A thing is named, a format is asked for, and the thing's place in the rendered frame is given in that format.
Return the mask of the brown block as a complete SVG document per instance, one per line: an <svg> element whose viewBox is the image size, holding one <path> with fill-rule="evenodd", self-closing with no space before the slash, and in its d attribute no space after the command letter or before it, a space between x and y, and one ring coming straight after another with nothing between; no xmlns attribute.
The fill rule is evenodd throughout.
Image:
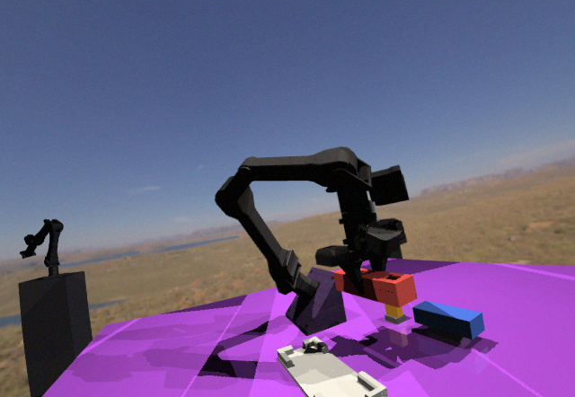
<svg viewBox="0 0 575 397"><path fill-rule="evenodd" d="M385 304L386 314L394 316L396 318L400 318L403 316L403 309L396 306L391 306L389 304Z"/></svg>

